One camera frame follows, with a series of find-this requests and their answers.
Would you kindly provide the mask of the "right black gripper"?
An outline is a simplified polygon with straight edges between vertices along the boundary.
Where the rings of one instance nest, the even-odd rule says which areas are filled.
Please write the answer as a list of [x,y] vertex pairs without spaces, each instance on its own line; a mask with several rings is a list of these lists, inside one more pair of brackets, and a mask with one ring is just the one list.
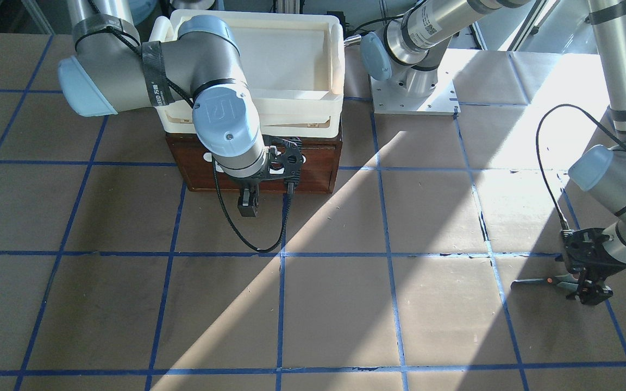
[[236,179],[240,186],[237,208],[241,216],[254,218],[259,212],[259,183],[282,180],[287,195],[293,195],[301,178],[304,163],[302,141],[298,137],[264,137],[264,163],[259,171],[243,179]]

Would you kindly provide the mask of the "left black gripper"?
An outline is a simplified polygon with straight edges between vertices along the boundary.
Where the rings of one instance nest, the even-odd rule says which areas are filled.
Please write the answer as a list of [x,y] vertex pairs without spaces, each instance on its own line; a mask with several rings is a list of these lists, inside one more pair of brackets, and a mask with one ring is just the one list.
[[613,289],[606,278],[626,269],[626,264],[615,260],[603,244],[612,240],[603,228],[560,231],[564,254],[560,257],[569,274],[576,274],[572,292],[566,300],[579,300],[583,305],[598,305],[611,299]]

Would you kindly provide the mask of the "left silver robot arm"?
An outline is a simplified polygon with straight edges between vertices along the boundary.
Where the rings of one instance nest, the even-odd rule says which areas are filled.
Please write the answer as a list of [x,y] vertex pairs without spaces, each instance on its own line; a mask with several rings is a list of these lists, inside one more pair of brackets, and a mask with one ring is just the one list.
[[[438,65],[455,33],[502,8],[523,1],[419,1],[378,30],[360,38],[362,62],[372,77],[376,111],[421,113],[438,96]],[[607,228],[573,230],[555,204],[561,225],[566,274],[523,280],[567,291],[569,300],[598,305],[611,299],[607,279],[626,269],[626,1],[588,1],[599,59],[564,55],[536,93],[536,103],[579,110],[608,104],[605,114],[588,115],[612,145],[583,153],[567,176],[616,222]]]

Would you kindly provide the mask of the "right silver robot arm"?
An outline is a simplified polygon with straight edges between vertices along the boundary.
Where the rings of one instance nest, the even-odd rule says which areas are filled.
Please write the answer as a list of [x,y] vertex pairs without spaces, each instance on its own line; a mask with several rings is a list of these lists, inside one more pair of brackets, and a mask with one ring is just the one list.
[[76,54],[59,62],[68,104],[85,117],[185,102],[196,135],[212,156],[212,173],[239,186],[239,211],[255,216],[259,184],[298,186],[298,144],[261,133],[241,52],[224,20],[197,15],[169,42],[141,42],[126,1],[69,1]]

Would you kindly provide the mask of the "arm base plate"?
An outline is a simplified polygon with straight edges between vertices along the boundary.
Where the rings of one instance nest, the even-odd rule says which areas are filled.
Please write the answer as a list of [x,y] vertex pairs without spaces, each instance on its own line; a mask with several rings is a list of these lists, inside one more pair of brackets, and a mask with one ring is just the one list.
[[439,66],[447,47],[430,49],[422,62],[401,67],[387,81],[371,79],[376,114],[442,115],[460,113],[452,77]]

